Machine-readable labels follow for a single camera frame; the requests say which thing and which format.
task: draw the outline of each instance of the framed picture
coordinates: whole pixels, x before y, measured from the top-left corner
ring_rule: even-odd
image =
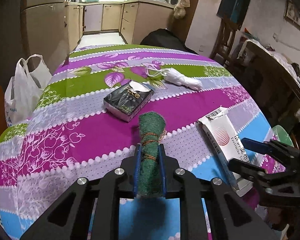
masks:
[[[300,30],[300,13],[290,0],[287,0],[284,18]]]

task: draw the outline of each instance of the barcode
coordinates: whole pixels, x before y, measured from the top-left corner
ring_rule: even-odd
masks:
[[[217,114],[221,113],[222,110],[221,109],[217,109],[217,110],[214,110],[213,112],[211,112],[210,114],[207,114],[206,117],[213,117],[213,116],[216,116]]]
[[[209,132],[207,132],[207,136],[210,139],[210,141],[212,142],[212,145],[213,145],[214,149],[217,151],[217,154],[220,154],[221,151],[219,149],[219,146],[216,144],[215,140],[212,138],[212,136]]]

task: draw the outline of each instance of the countertop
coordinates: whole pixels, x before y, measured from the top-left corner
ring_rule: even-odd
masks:
[[[151,3],[151,4],[165,6],[165,7],[172,8],[172,9],[175,7],[175,5],[172,5],[172,4],[169,4],[169,3],[166,3],[166,2],[156,1],[156,0],[100,1],[100,2],[92,2],[92,3],[65,2],[65,6],[67,6],[67,5],[88,6],[88,5],[96,5],[96,4],[126,4],[126,3],[133,3],[133,2]]]

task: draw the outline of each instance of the green stripe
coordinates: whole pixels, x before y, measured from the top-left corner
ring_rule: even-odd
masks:
[[[164,48],[145,46],[145,45],[134,45],[134,44],[115,45],[115,46],[110,46],[110,47],[102,47],[102,48],[76,51],[76,52],[70,54],[69,57],[78,57],[78,56],[88,55],[88,54],[97,53],[97,52],[105,52],[105,51],[110,51],[110,50],[112,50],[112,51],[113,50],[126,50],[126,49],[164,49]]]
[[[211,67],[211,66],[197,66],[197,65],[170,65],[180,73],[187,77],[206,77],[206,76],[231,76],[231,74],[225,68]],[[124,68],[125,79],[132,79],[137,82],[150,81],[153,78],[146,78],[131,72],[130,68]],[[104,82],[104,78],[107,74],[113,72],[112,70],[106,70],[101,72],[95,72],[92,74],[86,74],[77,78],[67,78],[59,82],[55,82],[49,85],[42,94],[38,107],[44,107],[49,104],[56,103],[65,97],[75,97],[78,95],[90,93],[101,89],[109,88]],[[163,76],[158,76],[156,79],[162,80]]]
[[[24,136],[26,134],[28,124],[27,123],[19,123],[13,126],[8,127],[0,136],[0,143],[4,141],[8,141],[9,139],[19,135]]]

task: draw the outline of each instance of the silver bolt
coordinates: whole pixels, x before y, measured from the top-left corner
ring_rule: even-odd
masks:
[[[265,191],[266,191],[267,193],[269,193],[269,194],[272,194],[272,193],[273,193],[273,189],[272,189],[272,188],[269,188],[269,187],[267,187],[267,188],[265,189]]]
[[[186,172],[185,172],[184,169],[181,169],[181,168],[176,169],[176,174],[178,174],[178,175],[183,175],[183,174],[185,174],[185,173],[186,173]]]
[[[114,170],[114,173],[117,175],[122,175],[124,173],[124,169],[122,168],[117,168]]]
[[[212,180],[212,183],[213,183],[214,185],[221,185],[221,184],[222,184],[222,179],[214,178],[214,179]]]
[[[79,179],[77,180],[77,183],[78,183],[79,185],[84,185],[84,184],[87,183],[87,179],[86,179],[86,178],[79,178]]]

